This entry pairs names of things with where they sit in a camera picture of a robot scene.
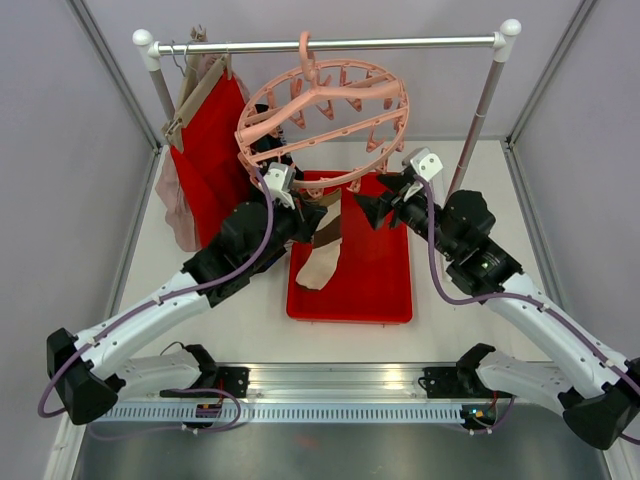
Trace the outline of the teal christmas sock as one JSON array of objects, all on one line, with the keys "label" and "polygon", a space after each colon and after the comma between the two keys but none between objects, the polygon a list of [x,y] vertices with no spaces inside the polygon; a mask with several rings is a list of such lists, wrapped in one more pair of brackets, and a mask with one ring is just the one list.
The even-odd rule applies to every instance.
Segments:
[{"label": "teal christmas sock", "polygon": [[[251,145],[251,152],[253,154],[261,154],[280,147],[284,147],[287,144],[284,131],[281,127],[277,127],[275,132],[268,133],[258,139]],[[290,154],[284,154],[281,157],[272,156],[267,159],[267,162],[274,162],[280,160],[282,163],[290,164],[292,158]]]}]

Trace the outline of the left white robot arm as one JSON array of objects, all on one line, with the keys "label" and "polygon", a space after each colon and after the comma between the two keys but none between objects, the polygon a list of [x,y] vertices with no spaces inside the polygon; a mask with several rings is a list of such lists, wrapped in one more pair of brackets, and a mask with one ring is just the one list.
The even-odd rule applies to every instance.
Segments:
[{"label": "left white robot arm", "polygon": [[267,270],[290,241],[308,242],[325,207],[296,200],[293,207],[259,200],[237,205],[208,246],[145,300],[76,334],[65,328],[46,339],[46,393],[56,393],[75,425],[91,423],[127,397],[210,395],[217,366],[200,345],[163,360],[135,355],[181,322],[215,308]]}]

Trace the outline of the pink round clip hanger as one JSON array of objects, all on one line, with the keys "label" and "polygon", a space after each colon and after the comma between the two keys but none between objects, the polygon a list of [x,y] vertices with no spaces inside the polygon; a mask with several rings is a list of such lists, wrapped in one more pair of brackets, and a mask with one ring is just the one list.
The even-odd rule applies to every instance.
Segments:
[{"label": "pink round clip hanger", "polygon": [[[389,157],[405,146],[410,101],[405,82],[386,68],[356,59],[318,61],[310,47],[311,34],[301,33],[299,66],[268,83],[251,97],[240,114],[235,132],[238,160],[256,182],[254,171],[272,156],[315,150],[337,140],[364,141],[366,163],[350,167],[335,179],[294,181],[293,187],[320,195],[325,189],[346,185],[353,192],[360,179],[372,172],[385,173]],[[247,118],[257,105],[280,107],[272,118],[255,125]],[[281,127],[287,144],[261,154],[251,145]]]}]

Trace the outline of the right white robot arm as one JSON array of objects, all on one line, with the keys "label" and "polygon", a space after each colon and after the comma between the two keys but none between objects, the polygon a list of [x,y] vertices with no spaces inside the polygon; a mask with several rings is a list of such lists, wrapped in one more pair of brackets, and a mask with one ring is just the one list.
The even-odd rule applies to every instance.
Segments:
[{"label": "right white robot arm", "polygon": [[427,182],[383,174],[379,196],[355,199],[373,229],[406,225],[428,244],[431,278],[453,306],[480,304],[506,319],[553,362],[550,373],[479,343],[456,363],[459,388],[520,397],[553,411],[588,445],[637,444],[626,429],[639,414],[639,362],[605,346],[550,300],[490,237],[495,217],[483,195],[455,192],[438,205]]}]

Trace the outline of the brown beige striped sock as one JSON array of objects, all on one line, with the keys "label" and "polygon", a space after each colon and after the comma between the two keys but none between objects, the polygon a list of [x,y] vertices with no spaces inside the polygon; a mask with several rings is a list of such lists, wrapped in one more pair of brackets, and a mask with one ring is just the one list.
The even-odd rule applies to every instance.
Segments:
[{"label": "brown beige striped sock", "polygon": [[272,266],[277,264],[282,257],[291,251],[293,244],[294,241],[289,240],[279,250],[274,251],[273,254],[260,266],[257,272],[264,273],[268,271]]}]

